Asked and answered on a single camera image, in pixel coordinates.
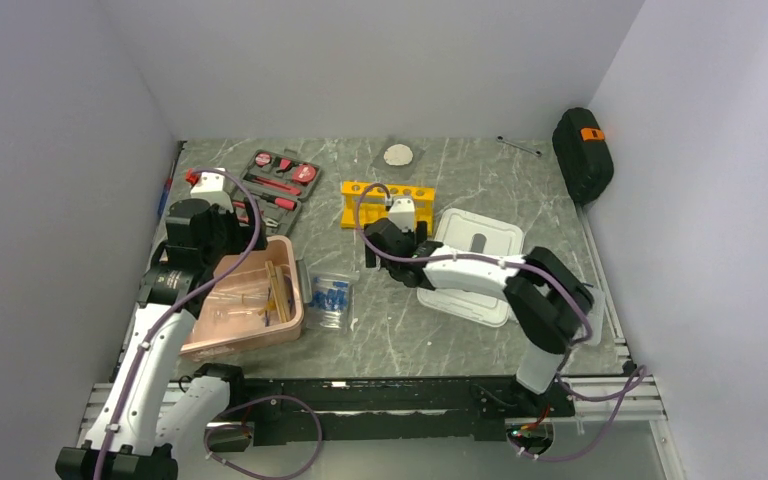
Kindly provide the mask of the yellow test tube rack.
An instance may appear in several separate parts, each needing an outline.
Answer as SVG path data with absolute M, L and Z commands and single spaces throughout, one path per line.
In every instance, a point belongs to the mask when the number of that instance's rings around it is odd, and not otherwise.
M 340 227 L 354 229 L 356 221 L 354 217 L 355 207 L 368 182 L 344 181 L 341 184 L 340 193 L 344 199 L 344 207 L 340 219 Z M 410 196 L 415 206 L 416 222 L 425 222 L 427 233 L 433 232 L 435 189 L 424 186 L 386 184 L 387 190 L 394 202 L 399 197 Z M 359 219 L 361 225 L 373 223 L 379 218 L 387 216 L 385 206 L 385 193 L 379 188 L 373 188 L 360 203 Z

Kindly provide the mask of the bag of plastic pipettes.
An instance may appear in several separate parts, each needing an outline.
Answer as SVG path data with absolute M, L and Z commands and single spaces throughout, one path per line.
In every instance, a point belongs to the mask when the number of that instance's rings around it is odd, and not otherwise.
M 257 312 L 267 303 L 268 287 L 260 282 L 214 289 L 204 309 L 217 321 L 265 321 Z

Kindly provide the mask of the wooden test tube clamp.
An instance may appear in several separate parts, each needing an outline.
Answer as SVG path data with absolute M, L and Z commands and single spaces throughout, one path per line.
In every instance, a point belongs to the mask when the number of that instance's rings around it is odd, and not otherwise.
M 269 300 L 264 313 L 266 325 L 287 323 L 290 320 L 290 296 L 286 277 L 282 269 L 272 261 L 266 261 L 265 267 L 270 283 Z

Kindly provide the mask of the pink plastic bin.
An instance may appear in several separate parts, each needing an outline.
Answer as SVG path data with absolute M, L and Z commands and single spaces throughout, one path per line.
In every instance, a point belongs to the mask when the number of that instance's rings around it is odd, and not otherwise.
M 213 287 L 180 356 L 204 361 L 292 342 L 303 318 L 292 242 L 271 236 L 266 249 L 252 252 Z

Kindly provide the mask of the yellow rubber tubing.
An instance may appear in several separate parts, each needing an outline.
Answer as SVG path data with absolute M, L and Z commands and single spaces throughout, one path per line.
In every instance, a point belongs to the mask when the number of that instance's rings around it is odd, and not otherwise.
M 273 301 L 268 301 L 263 308 L 261 308 L 257 314 L 262 316 L 266 322 L 268 322 L 270 314 L 276 310 L 275 303 Z

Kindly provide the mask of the bag of blue caps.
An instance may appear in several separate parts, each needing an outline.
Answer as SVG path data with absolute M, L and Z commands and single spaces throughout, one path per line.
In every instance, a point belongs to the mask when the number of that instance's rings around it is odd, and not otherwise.
M 308 275 L 306 328 L 347 332 L 352 321 L 354 287 L 360 280 L 360 272 L 313 269 Z

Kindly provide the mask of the blue safety glasses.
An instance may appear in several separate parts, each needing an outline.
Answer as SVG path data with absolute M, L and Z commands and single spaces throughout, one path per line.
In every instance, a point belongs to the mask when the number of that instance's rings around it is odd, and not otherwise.
M 266 326 L 288 323 L 291 320 L 292 295 L 287 278 L 276 270 L 270 277 L 267 290 L 267 302 L 273 301 L 276 310 L 270 314 Z

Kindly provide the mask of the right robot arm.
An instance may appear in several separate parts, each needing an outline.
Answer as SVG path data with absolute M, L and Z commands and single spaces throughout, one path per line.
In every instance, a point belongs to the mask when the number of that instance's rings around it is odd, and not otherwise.
M 517 411 L 534 415 L 550 399 L 552 383 L 572 347 L 593 334 L 591 291 L 549 249 L 491 256 L 441 242 L 422 243 L 388 219 L 363 228 L 367 265 L 381 265 L 409 288 L 488 296 L 510 307 L 528 344 L 511 388 Z

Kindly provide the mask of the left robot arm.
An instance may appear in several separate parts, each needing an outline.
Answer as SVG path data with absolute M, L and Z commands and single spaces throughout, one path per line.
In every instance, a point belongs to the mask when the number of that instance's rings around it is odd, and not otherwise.
M 133 331 L 110 394 L 77 447 L 61 449 L 61 479 L 174 479 L 183 440 L 217 414 L 239 417 L 247 406 L 238 367 L 222 367 L 196 379 L 196 391 L 170 411 L 160 409 L 173 369 L 207 295 L 224 279 L 215 270 L 227 256 L 242 263 L 267 246 L 256 202 L 244 205 L 241 223 L 233 208 L 203 199 L 173 203 L 165 240 L 155 248 L 134 310 Z

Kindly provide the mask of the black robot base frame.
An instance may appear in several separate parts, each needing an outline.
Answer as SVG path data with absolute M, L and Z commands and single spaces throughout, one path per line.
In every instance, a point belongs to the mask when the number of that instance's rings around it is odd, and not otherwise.
M 571 418 L 568 395 L 533 394 L 511 375 L 253 379 L 221 413 L 256 446 L 290 442 L 471 438 L 503 441 L 516 425 Z

